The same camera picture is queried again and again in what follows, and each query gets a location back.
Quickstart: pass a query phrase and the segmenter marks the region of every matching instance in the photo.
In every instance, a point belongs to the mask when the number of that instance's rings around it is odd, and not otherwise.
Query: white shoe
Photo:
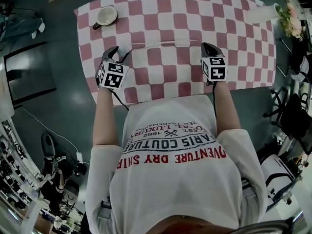
[[[33,33],[31,33],[31,38],[32,38],[32,39],[35,39],[36,36],[37,36],[37,30],[34,31]]]
[[[38,28],[38,30],[40,31],[40,33],[42,33],[42,32],[44,31],[44,29],[45,29],[45,24],[44,24],[44,22],[43,22],[42,19],[41,19],[41,21],[42,21],[42,23],[40,24],[40,26],[39,26],[39,28]]]

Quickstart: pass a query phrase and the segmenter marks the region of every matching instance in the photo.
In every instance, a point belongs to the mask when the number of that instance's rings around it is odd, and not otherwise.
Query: white vase
[[[246,11],[245,22],[248,24],[261,23],[278,18],[279,15],[276,11],[277,3],[271,6],[262,6],[255,9]]]

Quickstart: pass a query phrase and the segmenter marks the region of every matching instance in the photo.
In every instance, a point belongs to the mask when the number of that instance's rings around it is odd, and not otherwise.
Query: checkered tablecloth
[[[108,5],[117,9],[117,22],[93,30],[99,10]],[[112,46],[132,50],[122,88],[115,90],[125,104],[211,92],[200,66],[202,42],[222,49],[230,89],[271,86],[276,63],[271,22],[250,25],[244,15],[263,5],[258,0],[96,0],[80,7],[75,11],[80,57],[95,101],[95,72]],[[120,105],[115,98],[114,105]]]

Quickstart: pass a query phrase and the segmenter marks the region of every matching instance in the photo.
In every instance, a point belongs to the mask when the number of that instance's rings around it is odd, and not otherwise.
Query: floor
[[[92,127],[96,104],[89,92],[78,50],[77,19],[74,9],[93,0],[14,0],[15,6],[31,8],[38,11],[44,19],[46,30],[35,40],[30,36],[19,38],[15,43],[9,42],[0,52],[5,55],[10,51],[24,46],[47,41],[40,51],[32,52],[32,59],[40,59],[37,69],[51,76],[57,88],[55,92],[23,103],[23,108],[35,115],[47,127],[69,139],[83,154],[83,160],[89,162],[92,147]],[[266,4],[279,3],[284,6],[284,0],[262,0]],[[276,27],[276,38],[283,36]],[[287,64],[289,54],[287,49],[277,41],[277,63]],[[285,85],[287,81],[276,72],[274,88]],[[269,119],[262,117],[264,112],[272,109],[273,100],[269,88],[253,88],[232,91],[241,125],[248,130],[256,150],[263,147],[274,130]],[[126,117],[124,108],[116,108],[118,132],[121,138],[123,123]],[[46,129],[22,108],[18,108],[13,116],[13,122],[21,140],[34,162],[40,166],[43,154],[40,136]],[[75,148],[63,138],[54,136],[62,146],[75,156]]]

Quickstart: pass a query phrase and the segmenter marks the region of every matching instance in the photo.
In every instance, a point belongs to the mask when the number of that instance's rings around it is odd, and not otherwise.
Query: shirt sleeve
[[[122,152],[121,147],[113,145],[92,148],[85,204],[92,234],[112,232],[112,216],[101,203],[109,202],[109,185]]]
[[[251,187],[244,190],[241,200],[240,226],[257,223],[267,209],[267,187],[263,172],[249,134],[243,129],[225,130],[217,140],[235,163],[242,179]]]

